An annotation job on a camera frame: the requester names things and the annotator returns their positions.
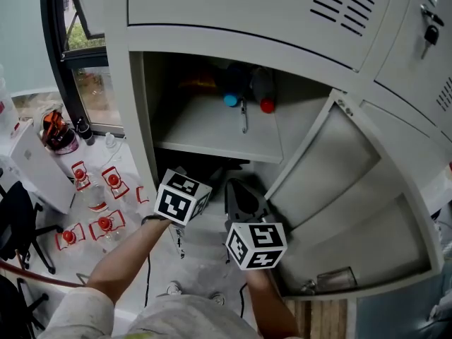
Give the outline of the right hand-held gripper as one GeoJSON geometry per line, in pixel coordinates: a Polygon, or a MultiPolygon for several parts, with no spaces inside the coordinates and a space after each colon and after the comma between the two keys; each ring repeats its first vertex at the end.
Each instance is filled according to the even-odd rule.
{"type": "Polygon", "coordinates": [[[225,185],[226,249],[240,270],[274,268],[287,251],[283,224],[264,196],[240,179],[225,185]]]}

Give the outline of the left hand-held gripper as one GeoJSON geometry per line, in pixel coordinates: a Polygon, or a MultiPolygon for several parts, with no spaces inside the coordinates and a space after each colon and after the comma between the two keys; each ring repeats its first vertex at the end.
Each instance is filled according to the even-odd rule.
{"type": "Polygon", "coordinates": [[[210,186],[167,169],[157,190],[154,213],[186,226],[204,211],[211,192],[210,186]]]}

